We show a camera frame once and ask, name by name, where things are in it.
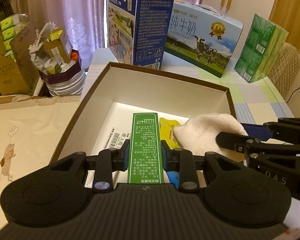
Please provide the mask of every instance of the green medicine box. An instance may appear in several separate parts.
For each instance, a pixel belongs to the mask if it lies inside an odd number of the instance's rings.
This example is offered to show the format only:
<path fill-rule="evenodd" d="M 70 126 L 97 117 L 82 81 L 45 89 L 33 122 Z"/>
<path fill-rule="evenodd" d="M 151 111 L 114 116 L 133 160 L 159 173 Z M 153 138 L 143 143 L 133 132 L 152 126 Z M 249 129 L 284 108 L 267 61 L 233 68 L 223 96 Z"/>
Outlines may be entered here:
<path fill-rule="evenodd" d="M 128 183 L 164 183 L 157 113 L 133 114 Z"/>

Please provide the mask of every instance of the grass field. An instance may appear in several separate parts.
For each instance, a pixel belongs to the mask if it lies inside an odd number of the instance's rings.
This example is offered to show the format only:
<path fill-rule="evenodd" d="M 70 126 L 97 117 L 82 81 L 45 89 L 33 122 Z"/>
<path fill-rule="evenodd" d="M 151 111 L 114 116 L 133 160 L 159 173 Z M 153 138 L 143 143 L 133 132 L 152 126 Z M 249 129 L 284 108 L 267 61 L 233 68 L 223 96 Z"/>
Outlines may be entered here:
<path fill-rule="evenodd" d="M 127 33 L 127 35 L 128 35 L 129 37 L 131 37 L 131 33 L 128 33 L 128 32 L 127 32 L 126 28 L 123 27 L 122 23 L 121 23 L 117 18 L 111 18 L 111 20 L 112 20 L 117 26 L 119 26 L 121 29 L 123 29 L 123 31 L 124 31 L 125 33 Z"/>
<path fill-rule="evenodd" d="M 179 53 L 181 53 L 181 54 L 183 54 L 183 55 L 185 55 L 185 56 L 187 56 L 187 57 L 189 57 L 189 58 L 192 58 L 192 59 L 194 59 L 194 60 L 197 59 L 197 54 L 195 54 L 195 53 L 192 52 L 192 51 L 189 51 L 189 50 L 186 50 L 186 49 L 183 49 L 183 48 L 179 48 L 179 47 L 177 47 L 176 45 L 173 45 L 173 44 L 171 44 L 171 43 L 169 43 L 169 42 L 166 42 L 166 45 L 167 45 L 167 47 L 168 47 L 169 49 L 172 49 L 172 50 L 174 50 L 174 51 L 177 51 L 177 52 L 179 52 Z M 208 63 L 208 60 L 205 59 L 204 57 L 201 57 L 199 60 L 196 60 L 196 61 L 197 61 L 197 62 L 200 62 L 200 63 L 202 63 L 202 64 L 205 64 L 206 66 L 212 68 L 212 69 L 215 70 L 215 71 L 218 71 L 219 73 L 223 73 L 223 72 L 224 72 L 224 69 L 223 69 L 223 68 L 217 66 L 217 65 L 214 64 L 214 63 L 212 63 L 212 64 L 211 64 L 211 63 Z"/>

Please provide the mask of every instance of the quilted chair back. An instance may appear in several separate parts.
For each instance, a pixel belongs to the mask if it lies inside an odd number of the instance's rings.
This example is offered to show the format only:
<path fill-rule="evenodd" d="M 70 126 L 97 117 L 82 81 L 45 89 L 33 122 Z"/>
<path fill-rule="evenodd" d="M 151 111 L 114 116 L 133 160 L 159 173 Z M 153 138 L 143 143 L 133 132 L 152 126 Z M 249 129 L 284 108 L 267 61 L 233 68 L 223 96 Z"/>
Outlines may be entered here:
<path fill-rule="evenodd" d="M 280 55 L 268 77 L 284 98 L 300 69 L 300 54 L 289 43 L 284 43 Z"/>

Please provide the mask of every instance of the blue milk box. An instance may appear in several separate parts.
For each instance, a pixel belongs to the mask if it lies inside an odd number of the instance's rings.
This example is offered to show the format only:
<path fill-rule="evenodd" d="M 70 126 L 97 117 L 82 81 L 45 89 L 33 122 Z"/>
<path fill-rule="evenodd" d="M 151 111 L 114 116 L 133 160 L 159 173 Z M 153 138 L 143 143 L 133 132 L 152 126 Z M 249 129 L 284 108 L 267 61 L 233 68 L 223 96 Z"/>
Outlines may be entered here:
<path fill-rule="evenodd" d="M 109 0 L 108 41 L 119 62 L 160 69 L 173 0 Z"/>
<path fill-rule="evenodd" d="M 174 1 L 165 51 L 221 77 L 243 24 L 204 7 Z"/>

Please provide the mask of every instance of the table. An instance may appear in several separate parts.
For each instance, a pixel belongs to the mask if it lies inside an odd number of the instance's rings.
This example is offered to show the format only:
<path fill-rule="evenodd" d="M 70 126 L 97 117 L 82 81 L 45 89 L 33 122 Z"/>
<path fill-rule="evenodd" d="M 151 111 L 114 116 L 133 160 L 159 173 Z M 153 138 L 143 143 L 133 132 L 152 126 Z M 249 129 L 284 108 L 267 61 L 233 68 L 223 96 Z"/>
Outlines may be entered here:
<path fill-rule="evenodd" d="M 293 117 L 289 107 L 270 79 L 266 77 L 254 83 L 247 83 L 234 71 L 237 60 L 237 58 L 231 58 L 222 78 L 218 78 L 183 59 L 165 52 L 161 70 L 228 87 L 239 122 L 263 124 L 264 122 L 277 121 L 279 117 Z M 81 99 L 109 61 L 118 62 L 109 48 L 101 48 L 95 51 Z"/>

